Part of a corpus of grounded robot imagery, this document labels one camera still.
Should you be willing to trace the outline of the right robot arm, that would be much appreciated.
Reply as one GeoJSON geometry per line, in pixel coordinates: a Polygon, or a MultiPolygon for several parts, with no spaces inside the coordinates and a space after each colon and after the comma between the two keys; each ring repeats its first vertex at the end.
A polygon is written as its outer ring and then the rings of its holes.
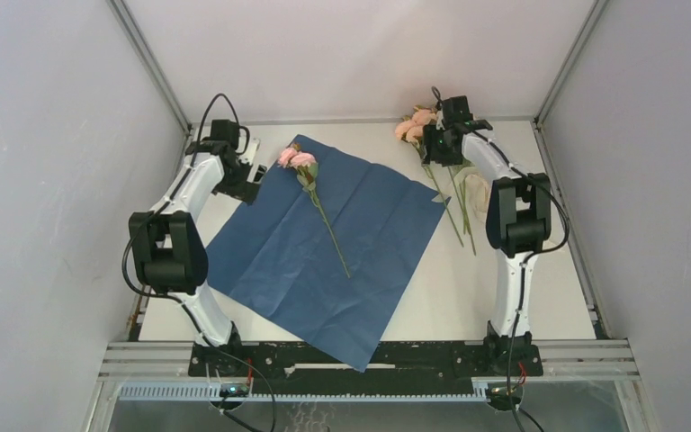
{"type": "Polygon", "coordinates": [[[527,174],[494,139],[487,121],[463,121],[423,128],[426,160],[450,166],[470,162],[489,182],[485,231],[497,253],[495,309],[487,323],[484,362],[494,374],[508,374],[532,345],[528,305],[537,256],[552,234],[550,179],[527,174]]]}

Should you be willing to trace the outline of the blue wrapping paper sheet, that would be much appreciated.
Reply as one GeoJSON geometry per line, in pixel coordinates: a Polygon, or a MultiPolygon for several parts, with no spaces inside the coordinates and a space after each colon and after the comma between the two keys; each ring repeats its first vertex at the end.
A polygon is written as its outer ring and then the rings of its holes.
{"type": "Polygon", "coordinates": [[[348,363],[379,344],[444,214],[435,192],[309,137],[318,194],[350,269],[290,169],[271,167],[207,246],[210,288],[348,363]]]}

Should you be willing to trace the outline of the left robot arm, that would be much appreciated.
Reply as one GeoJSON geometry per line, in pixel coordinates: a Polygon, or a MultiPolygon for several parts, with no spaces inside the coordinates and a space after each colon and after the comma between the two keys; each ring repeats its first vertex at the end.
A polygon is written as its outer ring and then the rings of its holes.
{"type": "Polygon", "coordinates": [[[164,196],[148,211],[131,214],[121,262],[134,266],[139,283],[151,289],[149,298],[173,302],[186,314],[195,343],[213,347],[211,364],[225,375],[243,368],[246,353],[230,342],[236,326],[207,284],[209,258],[196,221],[213,194],[255,200],[265,174],[254,162],[259,147],[258,138],[247,139],[240,151],[226,140],[193,142],[164,196]]]}

